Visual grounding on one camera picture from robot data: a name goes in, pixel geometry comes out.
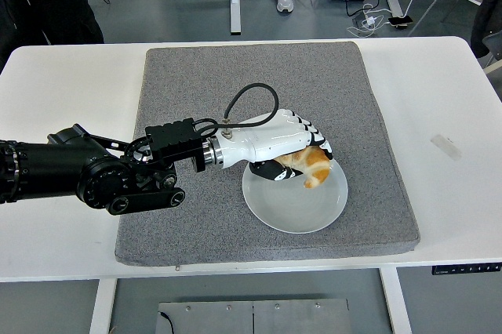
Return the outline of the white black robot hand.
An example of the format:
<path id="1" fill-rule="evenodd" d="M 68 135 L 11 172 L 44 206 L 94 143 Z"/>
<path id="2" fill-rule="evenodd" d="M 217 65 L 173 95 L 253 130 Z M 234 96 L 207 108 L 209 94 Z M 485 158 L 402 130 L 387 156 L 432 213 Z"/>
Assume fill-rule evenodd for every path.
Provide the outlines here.
<path id="1" fill-rule="evenodd" d="M 250 124 L 264 120 L 262 114 L 246 120 L 225 137 L 217 130 L 217 155 L 222 167 L 229 168 L 248 161 L 250 171 L 267 180 L 287 180 L 304 176 L 304 186 L 314 188 L 329 175 L 333 153 L 329 141 L 311 122 L 286 109 L 279 109 L 263 125 Z"/>

